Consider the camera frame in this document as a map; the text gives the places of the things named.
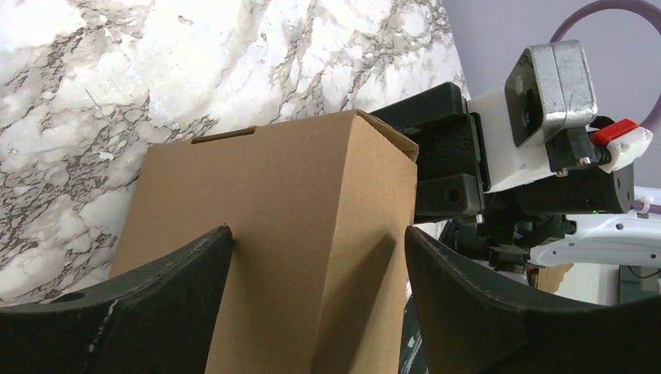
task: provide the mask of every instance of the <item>cardboard box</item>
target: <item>cardboard box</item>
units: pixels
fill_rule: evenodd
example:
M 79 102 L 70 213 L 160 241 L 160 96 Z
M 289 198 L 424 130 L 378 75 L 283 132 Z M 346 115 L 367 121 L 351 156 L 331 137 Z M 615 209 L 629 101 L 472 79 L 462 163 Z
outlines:
M 532 286 L 540 291 L 545 291 L 550 294 L 557 292 L 560 289 L 560 283 L 564 279 L 564 275 L 573 267 L 573 264 L 546 267 L 539 269 L 537 274 L 532 277 Z
M 227 224 L 207 372 L 395 373 L 417 154 L 361 111 L 152 146 L 111 276 Z

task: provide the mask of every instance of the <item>red cap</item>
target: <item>red cap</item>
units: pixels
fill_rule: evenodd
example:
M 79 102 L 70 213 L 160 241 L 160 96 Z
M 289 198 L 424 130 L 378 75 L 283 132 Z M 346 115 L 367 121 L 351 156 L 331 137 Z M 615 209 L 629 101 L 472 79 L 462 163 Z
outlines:
M 611 140 L 617 139 L 627 132 L 637 128 L 638 124 L 636 122 L 633 122 L 630 119 L 623 119 L 622 121 L 608 125 L 592 134 L 591 141 L 597 146 L 606 146 Z

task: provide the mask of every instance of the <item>screw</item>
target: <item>screw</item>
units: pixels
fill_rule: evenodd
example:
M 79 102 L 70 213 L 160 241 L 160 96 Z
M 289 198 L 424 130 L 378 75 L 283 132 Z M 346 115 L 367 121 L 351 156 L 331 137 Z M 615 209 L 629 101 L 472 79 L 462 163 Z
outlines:
M 590 165 L 590 157 L 581 157 L 578 159 L 578 166 L 585 166 L 585 165 Z

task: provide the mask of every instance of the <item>black plastic part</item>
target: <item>black plastic part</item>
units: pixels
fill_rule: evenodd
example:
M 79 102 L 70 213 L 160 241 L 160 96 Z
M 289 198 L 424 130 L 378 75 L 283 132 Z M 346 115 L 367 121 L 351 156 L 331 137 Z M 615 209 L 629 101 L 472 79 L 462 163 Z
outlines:
M 578 226 L 576 225 L 576 222 L 574 221 L 565 221 L 564 222 L 564 233 L 566 235 L 573 235 L 576 234 L 576 229 Z
M 514 144 L 521 146 L 543 122 L 542 101 L 529 50 L 523 52 L 505 81 L 505 100 Z
M 474 216 L 484 207 L 482 197 L 478 182 L 472 175 L 459 174 L 419 181 L 415 222 Z
M 527 259 L 529 259 L 527 253 L 491 251 L 489 266 L 495 271 L 523 274 L 525 272 L 525 261 Z
M 514 243 L 523 249 L 532 249 L 537 245 L 543 245 L 554 235 L 563 235 L 565 226 L 562 216 L 552 216 L 549 220 L 532 225 L 532 230 L 525 232 Z
M 478 235 L 491 245 L 513 245 L 517 224 L 539 219 L 521 211 L 514 190 L 489 194 L 483 215 L 484 224 L 478 226 Z
M 204 372 L 234 240 L 215 229 L 48 304 L 0 309 L 0 372 Z
M 371 115 L 410 135 L 439 125 L 439 120 L 465 115 L 465 101 L 461 89 L 448 82 L 373 111 Z
M 590 127 L 600 130 L 612 125 L 613 123 L 615 123 L 615 121 L 612 118 L 606 117 L 605 115 L 598 115 L 596 116 L 595 120 L 590 123 Z
M 570 171 L 514 189 L 521 210 L 531 216 L 627 213 L 634 202 L 634 167 L 606 173 L 600 168 Z
M 419 145 L 415 222 L 474 216 L 490 188 L 479 115 L 465 112 L 461 90 L 445 83 L 374 111 Z
M 564 129 L 546 142 L 546 154 L 551 171 L 583 168 L 578 160 L 583 157 L 595 160 L 595 152 L 585 127 Z
M 405 254 L 429 373 L 657 372 L 661 298 L 613 307 L 503 277 L 418 229 Z
M 484 132 L 482 131 L 482 118 L 477 113 L 471 113 L 472 121 L 475 124 L 478 140 L 478 166 L 482 177 L 482 190 L 488 192 L 491 190 L 491 177 L 489 176 L 489 159 L 486 157 L 486 147 L 484 145 Z
M 594 146 L 594 151 L 595 151 L 595 158 L 590 160 L 593 164 L 597 164 L 597 165 L 608 164 L 613 157 L 610 154 L 610 151 L 604 146 Z
M 455 252 L 460 253 L 462 256 L 477 261 L 489 261 L 491 258 L 491 250 L 486 244 L 484 238 L 477 235 L 477 227 L 475 225 L 459 225 L 456 221 L 446 223 L 446 226 L 454 225 L 454 243 L 447 243 L 450 248 Z

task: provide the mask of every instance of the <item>marble wall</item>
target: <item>marble wall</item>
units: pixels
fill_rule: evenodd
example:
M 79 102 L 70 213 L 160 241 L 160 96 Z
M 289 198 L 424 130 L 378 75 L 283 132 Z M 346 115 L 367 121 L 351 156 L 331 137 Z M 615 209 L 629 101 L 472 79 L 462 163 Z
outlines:
M 440 0 L 8 0 L 0 67 L 0 305 L 106 278 L 150 144 L 465 87 Z

